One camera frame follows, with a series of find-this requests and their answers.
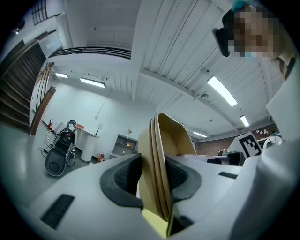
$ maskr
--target cable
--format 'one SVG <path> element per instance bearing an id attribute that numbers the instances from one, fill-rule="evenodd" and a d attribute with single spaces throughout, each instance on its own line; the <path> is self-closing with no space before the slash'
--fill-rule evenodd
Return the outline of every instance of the cable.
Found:
<path id="1" fill-rule="evenodd" d="M 107 100 L 108 96 L 111 94 L 112 90 L 113 90 L 113 89 L 111 89 L 111 90 L 110 90 L 110 92 L 107 94 L 107 96 L 106 96 L 106 99 L 104 100 L 103 104 L 101 105 L 101 107 L 100 107 L 100 109 L 99 109 L 99 111 L 98 111 L 98 113 L 97 113 L 97 115 L 96 115 L 97 117 L 98 117 L 98 115 L 99 115 L 99 112 L 101 111 L 101 109 L 102 109 L 102 107 L 103 107 L 104 103 L 106 102 L 106 100 Z"/>
<path id="2" fill-rule="evenodd" d="M 276 141 L 274 141 L 274 145 L 275 145 L 276 143 L 278 143 L 278 140 L 277 140 L 277 138 L 274 137 L 274 136 L 273 136 L 273 138 L 276 140 Z"/>
<path id="3" fill-rule="evenodd" d="M 41 154 L 42 154 L 43 157 L 47 157 L 47 155 L 44 155 L 43 152 L 48 153 L 48 150 L 47 150 L 47 149 L 48 149 L 48 148 L 49 148 L 49 149 L 51 148 L 51 144 L 54 143 L 54 141 L 56 140 L 57 136 L 58 136 L 58 134 L 55 136 L 55 138 L 54 138 L 53 141 L 50 143 L 50 145 L 48 145 L 48 144 L 45 142 L 46 139 L 47 139 L 47 138 L 45 138 L 45 139 L 44 139 L 44 144 L 46 144 L 47 147 L 46 147 L 46 148 L 37 148 L 37 152 L 41 152 Z"/>
<path id="4" fill-rule="evenodd" d="M 74 166 L 74 164 L 75 164 L 75 161 L 76 161 L 76 155 L 75 155 L 75 158 L 74 158 L 74 163 L 73 163 L 73 165 L 68 165 L 68 162 L 71 160 L 71 154 L 72 154 L 72 150 L 71 150 L 71 152 L 70 152 L 70 154 L 69 154 L 69 160 L 67 160 L 67 166 L 68 167 L 73 167 Z"/>

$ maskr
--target ceiling beam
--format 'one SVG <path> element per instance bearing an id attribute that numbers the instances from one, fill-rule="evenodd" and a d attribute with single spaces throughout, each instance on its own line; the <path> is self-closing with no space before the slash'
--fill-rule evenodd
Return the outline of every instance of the ceiling beam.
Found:
<path id="1" fill-rule="evenodd" d="M 132 101 L 135 100 L 137 79 L 140 69 L 143 66 L 143 60 L 147 51 L 148 42 L 161 4 L 162 0 L 157 0 L 154 2 L 142 0 L 139 13 L 137 15 L 131 50 L 131 64 L 133 71 L 131 84 Z"/>
<path id="2" fill-rule="evenodd" d="M 171 107 L 177 100 L 182 96 L 179 92 L 176 92 L 174 96 L 161 108 L 158 112 L 166 111 L 167 108 Z"/>
<path id="3" fill-rule="evenodd" d="M 202 98 L 195 99 L 197 97 L 197 95 L 194 92 L 192 92 L 191 90 L 186 89 L 185 87 L 182 87 L 181 85 L 175 83 L 174 81 L 172 81 L 170 79 L 167 79 L 165 77 L 162 77 L 156 73 L 150 72 L 145 69 L 140 70 L 140 76 L 144 77 L 146 79 L 149 79 L 151 81 L 168 84 L 169 86 L 175 88 L 179 93 L 189 96 L 191 98 L 191 100 L 196 100 L 196 101 L 198 100 L 199 102 L 203 103 L 204 105 L 209 107 L 211 110 L 213 110 L 215 113 L 217 113 L 220 117 L 222 117 L 235 132 L 238 132 L 235 124 L 227 116 L 225 116 L 223 113 L 221 113 L 220 110 L 218 110 L 216 107 L 214 107 L 210 103 L 206 102 Z"/>
<path id="4" fill-rule="evenodd" d="M 259 64 L 260 67 L 262 68 L 263 78 L 266 83 L 267 102 L 270 102 L 270 100 L 273 97 L 273 92 L 272 92 L 272 82 L 271 82 L 270 70 L 268 68 L 268 63 L 265 60 L 260 60 Z"/>

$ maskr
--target black slot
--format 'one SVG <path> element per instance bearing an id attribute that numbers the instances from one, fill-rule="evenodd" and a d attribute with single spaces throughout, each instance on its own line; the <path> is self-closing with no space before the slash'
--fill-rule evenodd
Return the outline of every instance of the black slot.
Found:
<path id="1" fill-rule="evenodd" d="M 41 220 L 51 228 L 56 229 L 73 200 L 73 196 L 62 194 L 41 217 Z"/>
<path id="2" fill-rule="evenodd" d="M 136 198 L 137 183 L 142 174 L 142 156 L 134 154 L 100 177 L 100 186 L 108 199 L 119 206 L 143 208 L 141 199 Z"/>
<path id="3" fill-rule="evenodd" d="M 229 172 L 220 172 L 219 175 L 223 177 L 233 178 L 233 179 L 236 179 L 238 177 L 238 175 Z"/>

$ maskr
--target wooden handrail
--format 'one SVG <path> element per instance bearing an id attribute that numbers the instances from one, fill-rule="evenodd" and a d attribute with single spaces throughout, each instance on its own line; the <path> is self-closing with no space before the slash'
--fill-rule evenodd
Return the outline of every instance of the wooden handrail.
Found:
<path id="1" fill-rule="evenodd" d="M 37 102 L 36 102 L 36 109 L 38 108 L 38 106 L 41 104 L 42 98 L 45 96 L 45 92 L 46 92 L 46 87 L 47 87 L 47 83 L 49 80 L 49 75 L 50 75 L 50 70 L 51 68 L 54 66 L 54 62 L 49 63 L 45 69 L 41 72 L 41 74 L 37 77 L 36 83 L 34 86 L 36 86 L 39 83 L 38 86 L 38 90 L 37 90 Z"/>
<path id="2" fill-rule="evenodd" d="M 52 96 L 56 92 L 55 87 L 50 87 L 47 93 L 45 94 L 41 104 L 38 106 L 37 112 L 34 115 L 34 118 L 32 120 L 32 124 L 30 126 L 30 133 L 31 135 L 35 135 L 37 133 L 38 125 L 42 119 L 42 116 L 44 114 L 44 111 L 46 107 L 48 106 L 48 103 L 50 102 Z"/>

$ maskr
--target fluorescent ceiling light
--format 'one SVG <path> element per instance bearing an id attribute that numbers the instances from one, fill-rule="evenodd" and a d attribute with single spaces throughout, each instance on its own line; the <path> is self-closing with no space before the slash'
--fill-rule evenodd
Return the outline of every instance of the fluorescent ceiling light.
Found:
<path id="1" fill-rule="evenodd" d="M 58 77 L 65 77 L 68 78 L 67 74 L 62 74 L 62 73 L 55 73 Z"/>
<path id="2" fill-rule="evenodd" d="M 231 107 L 238 104 L 234 97 L 231 95 L 231 93 L 215 76 L 209 79 L 207 83 L 210 86 L 212 86 L 219 94 L 221 94 L 222 97 L 225 98 L 225 100 L 230 104 Z"/>
<path id="3" fill-rule="evenodd" d="M 97 81 L 88 80 L 88 79 L 84 79 L 84 78 L 80 78 L 80 81 L 83 83 L 88 83 L 88 84 L 98 86 L 100 88 L 105 88 L 105 83 L 103 83 L 103 82 L 97 82 Z"/>
<path id="4" fill-rule="evenodd" d="M 205 135 L 203 135 L 203 134 L 200 134 L 200 133 L 197 133 L 197 132 L 193 132 L 193 134 L 199 135 L 199 136 L 201 136 L 201 137 L 207 137 L 207 136 L 205 136 Z"/>
<path id="5" fill-rule="evenodd" d="M 248 123 L 245 115 L 241 116 L 240 119 L 242 120 L 242 122 L 244 123 L 245 127 L 249 127 L 250 124 Z"/>

